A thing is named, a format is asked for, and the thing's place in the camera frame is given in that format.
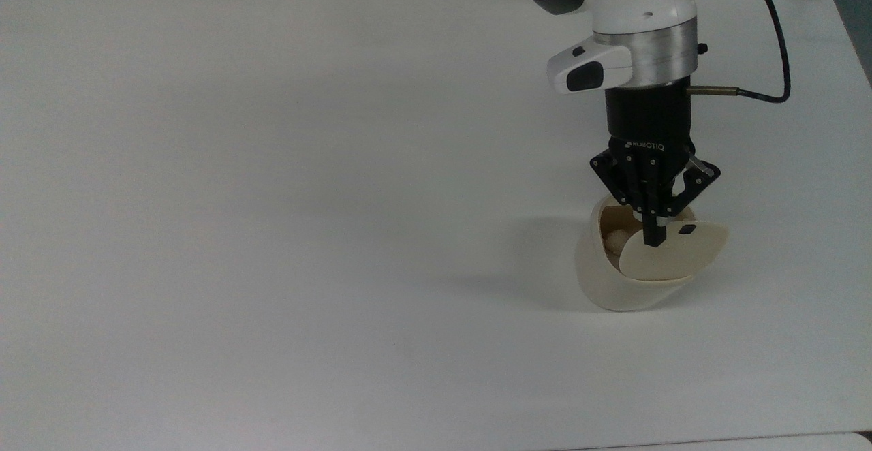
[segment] black cable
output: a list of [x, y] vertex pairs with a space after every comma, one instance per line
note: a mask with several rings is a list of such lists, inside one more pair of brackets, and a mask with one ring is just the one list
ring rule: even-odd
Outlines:
[[766, 1], [766, 7], [769, 8], [769, 14], [772, 16], [772, 24], [775, 26], [775, 36], [778, 37], [778, 47], [781, 51], [781, 69], [784, 73], [784, 95], [781, 97], [773, 97], [772, 95], [743, 90], [742, 88], [738, 89], [737, 95], [739, 97], [755, 98], [756, 100], [780, 104], [781, 102], [787, 101], [790, 97], [790, 61], [788, 60], [788, 45], [787, 42], [784, 41], [784, 29], [781, 28], [781, 20], [778, 19], [778, 11], [775, 10], [775, 2], [772, 0], [764, 1]]

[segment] white table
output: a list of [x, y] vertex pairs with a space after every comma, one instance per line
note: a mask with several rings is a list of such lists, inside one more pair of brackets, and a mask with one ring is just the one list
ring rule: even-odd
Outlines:
[[[872, 91], [776, 0], [782, 106], [698, 97], [732, 228], [652, 311], [578, 289], [604, 96], [530, 0], [0, 0], [8, 449], [546, 450], [872, 427]], [[698, 84], [775, 92], [761, 0]]]

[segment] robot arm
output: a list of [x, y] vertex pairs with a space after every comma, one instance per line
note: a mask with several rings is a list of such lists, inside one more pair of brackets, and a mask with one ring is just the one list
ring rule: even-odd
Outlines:
[[606, 91], [611, 140], [591, 165], [632, 206], [645, 243], [660, 245], [666, 224], [720, 175], [696, 159], [689, 138], [687, 88], [700, 52], [694, 0], [534, 1], [554, 14], [591, 10], [594, 34], [552, 57], [548, 78], [562, 94]]

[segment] cream-colored lid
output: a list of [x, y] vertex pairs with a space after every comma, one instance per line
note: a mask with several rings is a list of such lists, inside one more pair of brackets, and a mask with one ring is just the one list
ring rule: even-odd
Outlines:
[[619, 270], [639, 281], [687, 277], [706, 268], [728, 239], [725, 225], [709, 221], [673, 221], [666, 225], [666, 240], [659, 247], [645, 245], [642, 231], [630, 236], [619, 260]]

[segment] cotton ball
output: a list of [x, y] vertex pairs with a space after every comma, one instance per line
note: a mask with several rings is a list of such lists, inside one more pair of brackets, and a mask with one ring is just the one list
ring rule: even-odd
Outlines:
[[623, 246], [629, 240], [629, 233], [626, 230], [615, 230], [605, 236], [605, 249], [608, 253], [614, 256], [621, 256]]

